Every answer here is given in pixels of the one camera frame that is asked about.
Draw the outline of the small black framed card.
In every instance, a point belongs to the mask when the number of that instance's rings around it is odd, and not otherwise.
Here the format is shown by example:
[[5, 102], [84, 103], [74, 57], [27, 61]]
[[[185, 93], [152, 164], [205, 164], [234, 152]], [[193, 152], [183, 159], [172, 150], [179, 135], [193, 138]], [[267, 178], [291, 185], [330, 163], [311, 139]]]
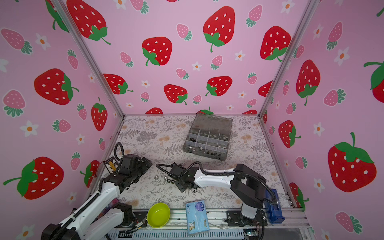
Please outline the small black framed card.
[[103, 163], [104, 163], [107, 171], [110, 174], [117, 171], [117, 167], [118, 167], [119, 164], [117, 163], [117, 161], [116, 161], [116, 159], [114, 157], [111, 157], [111, 158], [105, 160]]

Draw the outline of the lime green bowl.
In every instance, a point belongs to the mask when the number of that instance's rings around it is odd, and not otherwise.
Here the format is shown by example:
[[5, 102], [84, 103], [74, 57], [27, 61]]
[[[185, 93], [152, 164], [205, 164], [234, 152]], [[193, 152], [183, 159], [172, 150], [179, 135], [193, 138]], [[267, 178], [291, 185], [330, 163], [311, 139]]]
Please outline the lime green bowl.
[[169, 221], [171, 216], [171, 210], [165, 203], [154, 204], [147, 214], [148, 224], [152, 228], [162, 228]]

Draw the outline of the grey plastic compartment organizer box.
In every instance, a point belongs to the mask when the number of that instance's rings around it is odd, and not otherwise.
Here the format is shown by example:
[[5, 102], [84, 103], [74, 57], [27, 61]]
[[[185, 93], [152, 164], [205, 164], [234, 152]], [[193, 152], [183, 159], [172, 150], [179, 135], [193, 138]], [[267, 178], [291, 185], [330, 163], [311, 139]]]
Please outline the grey plastic compartment organizer box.
[[230, 149], [233, 120], [198, 113], [183, 145], [185, 153], [224, 162]]

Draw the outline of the blue tape dispenser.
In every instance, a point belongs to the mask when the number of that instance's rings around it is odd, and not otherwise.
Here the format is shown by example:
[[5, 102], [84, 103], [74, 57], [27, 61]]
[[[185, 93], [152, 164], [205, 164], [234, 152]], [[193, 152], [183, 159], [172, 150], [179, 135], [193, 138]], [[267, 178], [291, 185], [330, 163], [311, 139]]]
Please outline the blue tape dispenser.
[[276, 197], [277, 204], [276, 205], [271, 204], [271, 202], [273, 201], [273, 198], [270, 192], [266, 190], [265, 206], [266, 206], [266, 209], [268, 210], [269, 219], [272, 224], [282, 224], [285, 220], [285, 217], [283, 216], [283, 212], [281, 209], [278, 192], [276, 189], [271, 189], [271, 191], [274, 193]]

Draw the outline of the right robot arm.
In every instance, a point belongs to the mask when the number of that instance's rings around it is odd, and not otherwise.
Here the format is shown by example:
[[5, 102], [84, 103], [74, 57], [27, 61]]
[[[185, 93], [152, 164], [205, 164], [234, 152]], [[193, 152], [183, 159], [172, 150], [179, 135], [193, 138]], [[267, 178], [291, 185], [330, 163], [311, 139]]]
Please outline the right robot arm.
[[176, 163], [166, 167], [171, 170], [164, 172], [181, 192], [205, 187], [231, 190], [242, 201], [241, 213], [248, 219], [254, 219], [265, 202], [275, 206], [279, 203], [278, 195], [267, 185], [266, 179], [244, 164], [228, 170], [206, 170], [201, 162], [194, 162], [187, 168]]

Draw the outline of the aluminium front rail frame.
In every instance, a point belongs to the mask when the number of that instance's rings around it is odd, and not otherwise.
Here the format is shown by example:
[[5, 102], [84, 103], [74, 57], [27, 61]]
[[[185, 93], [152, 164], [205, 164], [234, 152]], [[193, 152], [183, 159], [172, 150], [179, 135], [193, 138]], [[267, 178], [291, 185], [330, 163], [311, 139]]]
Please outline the aluminium front rail frame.
[[73, 213], [60, 222], [60, 227], [76, 232], [81, 240], [224, 240], [259, 239], [261, 235], [268, 239], [269, 231], [279, 229], [296, 231], [299, 239], [313, 240], [314, 234], [307, 217], [301, 209], [283, 209], [285, 220], [281, 224], [270, 222], [267, 210], [260, 210], [254, 220], [246, 220], [239, 209], [208, 209], [208, 231], [188, 235], [192, 226], [186, 211], [170, 211], [166, 224], [160, 228], [150, 226], [147, 211], [134, 211], [129, 223], [128, 214], [121, 209], [110, 209], [99, 220], [91, 218], [89, 213]]

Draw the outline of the blue tissue pack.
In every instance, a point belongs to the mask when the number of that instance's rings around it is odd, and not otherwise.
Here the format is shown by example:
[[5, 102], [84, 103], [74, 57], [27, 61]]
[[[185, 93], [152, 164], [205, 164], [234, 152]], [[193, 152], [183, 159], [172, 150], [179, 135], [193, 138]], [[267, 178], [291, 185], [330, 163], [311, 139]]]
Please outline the blue tissue pack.
[[196, 235], [210, 230], [205, 201], [186, 203], [188, 235]]

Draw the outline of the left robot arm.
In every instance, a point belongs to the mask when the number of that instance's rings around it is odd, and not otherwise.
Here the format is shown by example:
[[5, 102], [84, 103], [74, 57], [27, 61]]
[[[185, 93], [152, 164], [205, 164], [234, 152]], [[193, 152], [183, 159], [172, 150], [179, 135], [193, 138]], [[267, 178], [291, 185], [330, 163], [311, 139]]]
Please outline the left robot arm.
[[152, 161], [137, 155], [125, 155], [118, 161], [117, 170], [101, 179], [98, 190], [79, 209], [59, 224], [50, 224], [43, 230], [42, 240], [100, 240], [115, 227], [136, 230], [136, 225], [142, 225], [137, 222], [133, 207], [120, 202], [98, 217], [152, 166]]

